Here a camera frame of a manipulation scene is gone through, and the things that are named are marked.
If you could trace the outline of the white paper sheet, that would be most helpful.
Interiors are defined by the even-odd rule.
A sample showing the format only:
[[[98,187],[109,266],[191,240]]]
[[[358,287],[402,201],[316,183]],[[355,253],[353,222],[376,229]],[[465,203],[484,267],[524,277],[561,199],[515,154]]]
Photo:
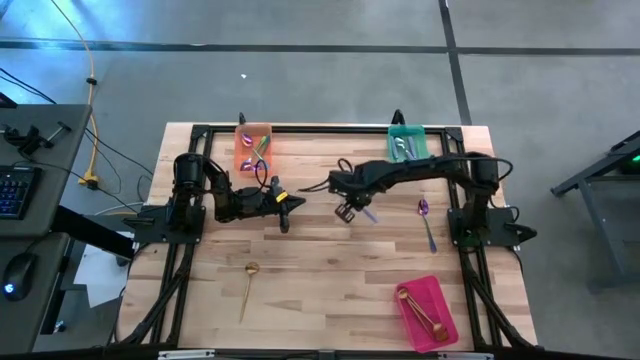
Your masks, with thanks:
[[[120,296],[128,278],[130,262],[92,245],[86,245],[81,256],[74,285],[86,287],[90,308]]]

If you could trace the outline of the black computer mouse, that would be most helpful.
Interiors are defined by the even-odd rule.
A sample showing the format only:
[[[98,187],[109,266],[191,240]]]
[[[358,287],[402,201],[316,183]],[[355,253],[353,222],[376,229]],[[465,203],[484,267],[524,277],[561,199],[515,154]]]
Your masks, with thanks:
[[[29,294],[37,260],[37,255],[23,252],[9,261],[2,276],[2,293],[8,301],[20,301]]]

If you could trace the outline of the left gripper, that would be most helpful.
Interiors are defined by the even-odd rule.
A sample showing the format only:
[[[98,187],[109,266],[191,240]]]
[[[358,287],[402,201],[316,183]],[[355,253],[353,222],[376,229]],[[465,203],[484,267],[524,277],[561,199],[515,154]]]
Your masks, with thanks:
[[[279,216],[279,229],[281,233],[288,233],[290,229],[289,209],[294,210],[305,204],[306,198],[300,196],[289,195],[289,208],[286,203],[287,197],[281,202],[276,201],[276,197],[286,190],[281,185],[278,176],[272,176],[270,185],[266,192],[266,200],[269,208]]]

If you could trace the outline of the green translucent plastic bin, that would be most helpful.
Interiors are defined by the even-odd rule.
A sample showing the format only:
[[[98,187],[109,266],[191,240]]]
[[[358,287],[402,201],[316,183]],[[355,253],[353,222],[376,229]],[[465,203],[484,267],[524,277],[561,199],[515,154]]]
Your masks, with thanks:
[[[387,131],[387,148],[388,148],[388,157],[391,162],[392,160],[392,152],[391,152],[391,137],[403,138],[406,141],[407,147],[409,149],[408,137],[412,136],[417,148],[418,159],[428,158],[430,153],[427,149],[427,139],[425,129],[421,125],[391,125]],[[394,163],[404,162],[406,161],[405,154],[401,147],[398,147],[399,160]]]

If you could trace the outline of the silver frame bracket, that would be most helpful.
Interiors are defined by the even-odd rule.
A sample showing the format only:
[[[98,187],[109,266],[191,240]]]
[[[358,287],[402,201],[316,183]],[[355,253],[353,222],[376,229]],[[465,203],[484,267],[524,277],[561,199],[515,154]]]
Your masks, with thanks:
[[[171,350],[158,353],[157,360],[211,360],[215,351],[209,349]]]
[[[491,353],[438,352],[437,360],[495,360]]]

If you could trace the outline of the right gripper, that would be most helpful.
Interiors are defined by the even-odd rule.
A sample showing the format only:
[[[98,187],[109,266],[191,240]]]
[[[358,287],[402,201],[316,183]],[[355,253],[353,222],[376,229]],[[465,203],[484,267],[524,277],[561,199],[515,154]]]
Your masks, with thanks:
[[[339,204],[334,213],[344,223],[350,223],[355,218],[353,206],[364,209],[372,202],[375,192],[358,182],[353,173],[332,170],[329,172],[329,192],[344,197],[348,202]]]

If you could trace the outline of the iridescent spoon blue handle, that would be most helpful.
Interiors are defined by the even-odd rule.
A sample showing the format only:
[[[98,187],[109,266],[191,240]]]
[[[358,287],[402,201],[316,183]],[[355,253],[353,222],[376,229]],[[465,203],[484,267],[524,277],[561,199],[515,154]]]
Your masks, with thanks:
[[[428,213],[429,213],[429,205],[428,202],[426,201],[425,198],[422,198],[419,203],[418,203],[418,213],[420,214],[420,216],[423,219],[426,231],[427,231],[427,238],[428,238],[428,243],[429,243],[429,248],[430,251],[435,254],[437,252],[437,245],[435,243],[433,234],[431,232],[431,228],[427,219]]]

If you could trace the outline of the iridescent spoon teal handle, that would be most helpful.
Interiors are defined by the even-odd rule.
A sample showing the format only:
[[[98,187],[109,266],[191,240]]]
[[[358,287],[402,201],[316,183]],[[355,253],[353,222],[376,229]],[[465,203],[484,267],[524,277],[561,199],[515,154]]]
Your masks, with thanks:
[[[255,155],[255,158],[256,158],[256,162],[253,165],[255,169],[269,169],[269,163],[263,157],[263,154],[268,149],[269,143],[270,143],[270,136],[265,135],[260,139],[258,145],[255,148],[253,148],[253,154]]]

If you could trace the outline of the pink translucent plastic bin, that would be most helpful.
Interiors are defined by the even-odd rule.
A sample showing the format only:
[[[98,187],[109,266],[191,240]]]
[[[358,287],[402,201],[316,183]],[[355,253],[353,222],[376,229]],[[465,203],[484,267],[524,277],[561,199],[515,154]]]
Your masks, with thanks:
[[[402,300],[398,291],[406,288],[412,298],[434,322],[435,329],[425,328],[418,318]],[[395,287],[395,300],[403,319],[411,347],[418,353],[427,353],[442,347],[456,344],[459,334],[445,300],[439,280],[433,276],[425,276],[406,281]]]

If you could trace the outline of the black aluminium table frame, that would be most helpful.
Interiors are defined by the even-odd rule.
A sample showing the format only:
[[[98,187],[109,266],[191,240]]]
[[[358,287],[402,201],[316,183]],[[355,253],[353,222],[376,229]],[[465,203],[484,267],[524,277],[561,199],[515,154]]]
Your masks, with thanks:
[[[272,160],[290,194],[326,179],[337,160],[386,158],[386,126],[273,125]],[[459,190],[458,203],[464,195]],[[410,350],[394,301],[401,282],[436,276],[458,330],[443,350],[474,349],[460,257],[451,243],[444,179],[396,185],[373,199],[379,223],[357,215],[347,225],[334,215],[341,202],[326,192],[300,194],[307,203],[281,234],[275,216],[219,224],[207,215],[187,284],[178,347],[221,349]],[[429,251],[417,213],[425,197],[438,252]],[[146,248],[132,264],[120,308],[120,340],[128,337],[159,295],[168,245]],[[485,252],[493,295],[529,342],[536,334],[517,258]],[[245,265],[257,262],[244,319]]]

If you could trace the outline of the black desk clamp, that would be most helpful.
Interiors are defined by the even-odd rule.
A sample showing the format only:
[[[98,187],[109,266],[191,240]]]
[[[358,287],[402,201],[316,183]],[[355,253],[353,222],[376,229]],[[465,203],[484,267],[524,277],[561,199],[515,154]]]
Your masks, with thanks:
[[[24,156],[34,154],[40,148],[53,148],[54,139],[65,132],[70,132],[71,128],[63,122],[58,122],[58,128],[48,137],[43,137],[40,130],[31,125],[26,134],[21,135],[17,128],[6,125],[0,134],[10,145],[17,148],[18,153]]]

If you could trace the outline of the orange translucent plastic bin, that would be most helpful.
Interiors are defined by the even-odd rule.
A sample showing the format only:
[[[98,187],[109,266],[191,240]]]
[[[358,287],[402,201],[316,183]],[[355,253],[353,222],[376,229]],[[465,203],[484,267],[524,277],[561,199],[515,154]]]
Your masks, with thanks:
[[[274,139],[269,123],[246,123],[235,127],[234,170],[242,177],[251,177],[258,170],[273,172]]]

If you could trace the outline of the grey desk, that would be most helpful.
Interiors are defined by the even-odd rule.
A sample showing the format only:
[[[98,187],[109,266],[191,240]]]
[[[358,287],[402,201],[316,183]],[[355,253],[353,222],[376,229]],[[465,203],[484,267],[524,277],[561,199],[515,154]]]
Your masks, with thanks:
[[[40,167],[42,173],[24,218],[0,219],[0,355],[31,352],[45,322],[70,242],[68,234],[50,228],[90,114],[88,105],[0,109],[1,128],[9,126],[24,134],[34,126],[53,143],[31,156],[31,165]],[[10,301],[4,294],[3,272],[12,258],[24,251],[36,256],[32,288],[24,299]]]

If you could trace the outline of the black metal beam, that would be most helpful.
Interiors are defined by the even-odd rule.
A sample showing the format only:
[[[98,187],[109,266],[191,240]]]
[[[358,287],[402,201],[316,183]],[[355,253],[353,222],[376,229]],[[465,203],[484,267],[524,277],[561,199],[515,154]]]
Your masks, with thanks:
[[[132,260],[134,256],[133,242],[130,238],[63,206],[58,206],[55,212],[51,231],[66,233],[76,240],[127,261]]]

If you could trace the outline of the black backlit keyboard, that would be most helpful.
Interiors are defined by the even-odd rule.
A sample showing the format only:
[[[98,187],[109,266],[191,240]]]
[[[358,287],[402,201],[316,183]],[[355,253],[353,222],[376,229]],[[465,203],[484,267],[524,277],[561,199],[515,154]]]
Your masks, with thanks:
[[[0,219],[25,217],[41,173],[39,167],[0,166]]]

